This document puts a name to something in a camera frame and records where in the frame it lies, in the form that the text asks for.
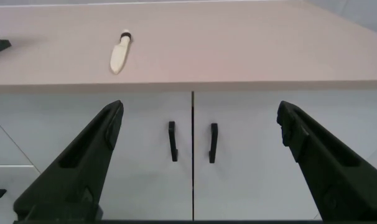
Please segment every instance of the countertop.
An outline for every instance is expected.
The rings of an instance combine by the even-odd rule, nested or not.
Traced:
[[[377,88],[377,33],[303,1],[0,7],[0,38],[0,93]]]

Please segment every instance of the white cabinet door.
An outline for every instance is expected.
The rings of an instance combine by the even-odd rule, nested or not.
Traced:
[[[0,124],[44,170],[108,103],[124,115],[100,205],[104,219],[191,220],[191,93],[0,95]],[[168,122],[179,156],[172,162]]]
[[[31,165],[2,127],[0,127],[0,165]]]
[[[377,91],[195,93],[194,219],[301,220],[317,214],[276,123],[279,103],[296,104],[360,156],[377,149]],[[214,164],[211,123],[218,124]]]
[[[0,189],[7,190],[0,198],[0,224],[17,220],[13,203],[38,176],[32,166],[0,166]]]

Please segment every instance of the drawer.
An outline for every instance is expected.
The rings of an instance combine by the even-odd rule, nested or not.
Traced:
[[[7,190],[0,198],[0,224],[11,224],[17,219],[13,203],[38,176],[32,166],[0,166],[0,189]]]

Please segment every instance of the white knife handle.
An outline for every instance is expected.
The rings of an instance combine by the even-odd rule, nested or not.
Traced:
[[[129,33],[129,31],[124,30],[124,32],[121,34],[120,43],[114,46],[113,53],[111,54],[111,61],[109,64],[115,75],[122,70],[125,64],[126,54],[128,52],[131,38],[132,35]]]

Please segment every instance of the wall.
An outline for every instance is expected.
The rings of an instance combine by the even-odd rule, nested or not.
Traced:
[[[336,13],[377,32],[377,0],[309,0],[310,2]]]

